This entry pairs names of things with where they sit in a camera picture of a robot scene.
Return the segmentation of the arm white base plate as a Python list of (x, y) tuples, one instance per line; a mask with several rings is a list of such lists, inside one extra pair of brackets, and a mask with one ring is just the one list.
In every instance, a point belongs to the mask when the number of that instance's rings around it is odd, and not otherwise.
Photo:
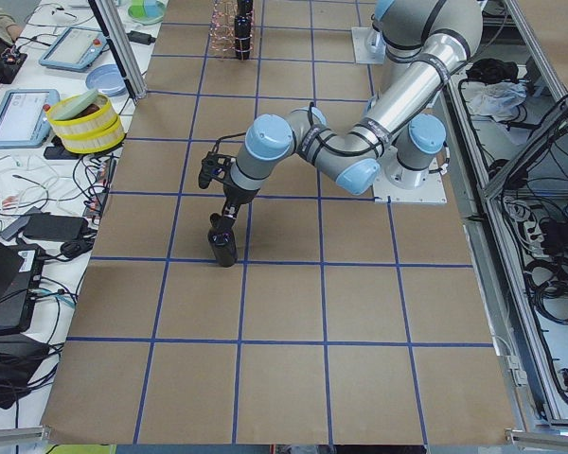
[(384, 62), (385, 43), (378, 30), (373, 27), (353, 27), (351, 38), (356, 63), (381, 65)]
[(434, 157), (429, 167), (409, 170), (398, 160), (398, 150), (389, 147), (377, 160), (381, 170), (372, 184), (376, 203), (445, 204), (447, 197), (443, 177)]

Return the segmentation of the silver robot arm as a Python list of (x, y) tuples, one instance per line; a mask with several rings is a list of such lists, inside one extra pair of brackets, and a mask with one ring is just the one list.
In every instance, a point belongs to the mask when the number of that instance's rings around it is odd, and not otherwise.
[(483, 19), (475, 1), (380, 1), (372, 26), (385, 44), (384, 79), (364, 116), (345, 135), (315, 108), (257, 117), (237, 156), (224, 157), (218, 170), (203, 170), (204, 179), (222, 182), (226, 197), (211, 217), (213, 234), (230, 231), (240, 208), (293, 154), (348, 193), (362, 194), (399, 131), (476, 52)]

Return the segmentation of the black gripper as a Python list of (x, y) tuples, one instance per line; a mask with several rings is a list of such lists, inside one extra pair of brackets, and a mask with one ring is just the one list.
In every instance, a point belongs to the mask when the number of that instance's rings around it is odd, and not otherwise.
[(220, 231), (227, 232), (233, 229), (235, 218), (238, 216), (240, 208), (244, 204), (250, 203), (257, 195), (258, 190), (247, 190), (234, 183), (225, 183), (223, 185), (223, 193), (225, 195), (225, 203), (222, 207), (222, 216), (220, 218)]

